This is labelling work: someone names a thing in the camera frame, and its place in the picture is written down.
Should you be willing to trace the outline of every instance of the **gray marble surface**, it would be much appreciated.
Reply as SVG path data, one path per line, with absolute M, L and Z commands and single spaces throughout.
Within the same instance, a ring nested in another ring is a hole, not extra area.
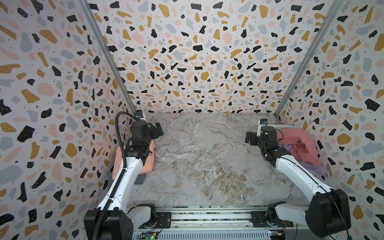
M 260 118 L 273 115 L 220 113 L 147 113 L 164 135 L 154 140 L 154 170 L 135 185 L 129 206 L 268 205 L 307 203 L 302 192 L 244 143 Z

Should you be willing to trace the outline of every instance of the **terrazzo patterned wall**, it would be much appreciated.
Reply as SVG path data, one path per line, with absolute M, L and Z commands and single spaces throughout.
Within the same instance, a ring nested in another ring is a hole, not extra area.
M 274 112 L 332 0 L 90 0 L 137 109 Z
M 345 1 L 279 116 L 311 134 L 325 182 L 348 194 L 351 239 L 384 236 L 383 13 Z
M 0 238 L 84 239 L 123 97 L 76 2 L 0 8 Z

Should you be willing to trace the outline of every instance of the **metal post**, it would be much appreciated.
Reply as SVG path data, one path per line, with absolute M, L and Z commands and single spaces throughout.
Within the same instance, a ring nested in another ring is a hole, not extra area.
M 78 3 L 79 3 L 79 7 L 81 8 L 81 10 L 85 16 L 85 19 L 87 20 L 87 22 L 89 24 L 89 28 L 91 29 L 91 31 L 93 32 L 93 35 L 96 38 L 96 41 L 100 47 L 101 53 L 104 55 L 109 67 L 111 68 L 112 75 L 115 78 L 115 80 L 119 86 L 119 89 L 121 91 L 121 94 L 123 95 L 123 97 L 127 103 L 127 110 L 130 113 L 134 113 L 135 107 L 131 101 L 131 98 L 127 92 L 127 89 L 125 88 L 125 85 L 121 79 L 120 73 L 117 70 L 115 62 L 113 61 L 112 56 L 109 53 L 108 46 L 104 42 L 103 35 L 100 31 L 100 28 L 98 27 L 98 25 L 96 23 L 95 18 L 93 17 L 93 14 L 92 14 L 91 8 L 89 7 L 88 1 L 87 0 L 78 0 Z
M 321 24 L 321 27 L 319 29 L 319 33 L 316 35 L 315 39 L 313 40 L 313 43 L 309 47 L 309 50 L 308 50 L 307 54 L 304 56 L 304 59 L 303 59 L 301 65 L 300 65 L 300 67 L 297 69 L 297 72 L 295 73 L 295 75 L 294 75 L 294 77 L 292 79 L 292 82 L 289 84 L 289 86 L 288 86 L 288 88 L 287 88 L 287 90 L 286 90 L 286 92 L 285 92 L 285 94 L 283 96 L 283 99 L 280 101 L 280 104 L 277 107 L 276 112 L 274 113 L 276 119 L 278 119 L 277 118 L 278 115 L 283 110 L 285 103 L 288 101 L 289 96 L 291 95 L 291 93 L 295 89 L 295 86 L 299 82 L 301 76 L 303 75 L 303 72 L 307 68 L 308 64 L 311 62 L 311 59 L 312 59 L 313 55 L 317 51 L 317 48 L 319 47 L 321 41 L 324 38 L 324 35 L 327 33 L 329 27 L 331 26 L 331 24 L 332 24 L 333 20 L 335 19 L 337 13 L 339 12 L 343 2 L 344 2 L 344 0 L 334 0 L 334 2 L 332 3 L 331 7 L 329 8 L 329 10 L 327 12 L 327 15 L 325 17 L 325 20 Z

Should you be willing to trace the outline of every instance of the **purple cloth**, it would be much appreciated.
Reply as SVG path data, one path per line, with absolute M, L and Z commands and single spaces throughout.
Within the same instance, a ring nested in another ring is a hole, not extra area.
M 293 148 L 293 146 L 290 144 L 279 144 L 279 147 L 283 147 L 288 151 L 291 148 Z M 322 165 L 313 166 L 313 165 L 309 164 L 308 162 L 299 161 L 299 160 L 297 160 L 297 162 L 300 163 L 300 165 L 303 166 L 303 168 L 307 169 L 308 172 L 312 173 L 312 175 L 314 175 L 315 177 L 321 177 L 321 176 L 324 176 L 326 174 L 329 174 L 329 171 L 325 167 L 323 167 Z

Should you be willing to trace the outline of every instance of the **peach fabric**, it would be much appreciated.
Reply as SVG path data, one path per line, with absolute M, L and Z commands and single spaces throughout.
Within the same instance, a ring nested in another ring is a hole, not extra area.
M 149 150 L 152 152 L 152 154 L 147 157 L 144 167 L 139 174 L 149 173 L 153 171 L 153 161 L 155 160 L 155 154 L 154 154 L 155 144 L 153 143 L 153 141 L 151 141 L 151 144 L 149 145 Z M 120 147 L 118 147 L 116 149 L 115 167 L 113 168 L 112 179 L 116 178 L 120 169 L 121 161 L 122 161 L 121 149 Z

